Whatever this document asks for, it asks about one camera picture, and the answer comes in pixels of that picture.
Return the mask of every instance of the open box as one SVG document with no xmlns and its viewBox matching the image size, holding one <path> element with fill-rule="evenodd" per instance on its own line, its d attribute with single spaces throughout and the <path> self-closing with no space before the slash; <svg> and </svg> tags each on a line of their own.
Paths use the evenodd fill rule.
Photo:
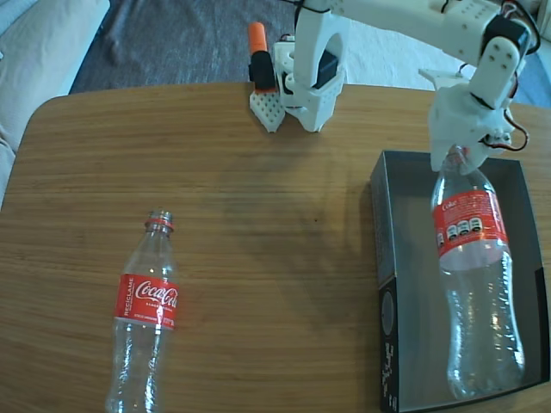
<svg viewBox="0 0 551 413">
<path fill-rule="evenodd" d="M 523 382 L 512 390 L 518 391 L 549 381 L 542 256 L 521 164 L 488 159 L 480 169 L 498 195 L 513 259 L 515 313 L 526 359 Z M 448 388 L 449 309 L 430 214 L 436 177 L 429 154 L 403 151 L 383 151 L 371 176 L 385 412 L 419 412 L 481 400 L 458 402 Z"/>
</svg>

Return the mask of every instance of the wooden table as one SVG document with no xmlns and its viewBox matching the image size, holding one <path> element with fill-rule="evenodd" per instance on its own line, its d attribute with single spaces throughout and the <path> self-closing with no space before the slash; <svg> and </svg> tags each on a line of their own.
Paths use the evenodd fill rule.
<svg viewBox="0 0 551 413">
<path fill-rule="evenodd" d="M 154 207 L 175 216 L 168 412 L 378 411 L 366 184 L 382 149 L 427 151 L 433 94 L 349 86 L 322 133 L 267 134 L 250 86 L 55 99 L 30 121 L 0 213 L 0 411 L 103 412 L 119 273 Z M 517 107 L 551 268 L 551 113 Z M 458 411 L 548 412 L 551 386 Z"/>
</svg>

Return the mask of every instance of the plastic bottle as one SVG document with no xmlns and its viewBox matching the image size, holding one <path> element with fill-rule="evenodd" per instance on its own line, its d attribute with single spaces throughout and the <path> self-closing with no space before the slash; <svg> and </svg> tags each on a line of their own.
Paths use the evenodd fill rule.
<svg viewBox="0 0 551 413">
<path fill-rule="evenodd" d="M 158 381 L 178 298 L 171 233 L 171 214 L 151 213 L 145 235 L 124 267 L 115 307 L 108 413 L 162 411 Z"/>
<path fill-rule="evenodd" d="M 449 388 L 457 399 L 521 384 L 524 352 L 513 308 L 512 260 L 498 199 L 453 147 L 432 195 L 440 273 L 451 317 Z"/>
</svg>

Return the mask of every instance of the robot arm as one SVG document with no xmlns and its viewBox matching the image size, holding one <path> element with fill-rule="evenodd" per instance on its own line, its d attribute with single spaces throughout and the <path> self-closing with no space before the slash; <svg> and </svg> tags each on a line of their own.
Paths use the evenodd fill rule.
<svg viewBox="0 0 551 413">
<path fill-rule="evenodd" d="M 451 145 L 468 148 L 472 168 L 508 147 L 511 91 L 530 43 L 530 28 L 508 18 L 513 9 L 487 0 L 304 0 L 299 7 L 294 42 L 275 44 L 275 75 L 282 106 L 305 129 L 318 131 L 332 116 L 344 83 L 351 19 L 408 35 L 477 67 L 470 81 L 454 75 L 455 84 L 436 92 L 429 113 L 433 170 Z"/>
</svg>

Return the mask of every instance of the clear plastic bottle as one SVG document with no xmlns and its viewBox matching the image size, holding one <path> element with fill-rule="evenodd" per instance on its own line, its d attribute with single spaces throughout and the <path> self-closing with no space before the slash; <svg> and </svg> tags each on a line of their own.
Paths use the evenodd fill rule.
<svg viewBox="0 0 551 413">
<path fill-rule="evenodd" d="M 151 213 L 145 235 L 124 267 L 115 308 L 108 413 L 162 411 L 158 381 L 178 297 L 171 233 L 171 214 Z"/>
<path fill-rule="evenodd" d="M 440 273 L 449 304 L 449 388 L 457 399 L 521 384 L 524 352 L 513 308 L 512 260 L 498 200 L 479 170 L 450 150 L 432 195 Z"/>
</svg>

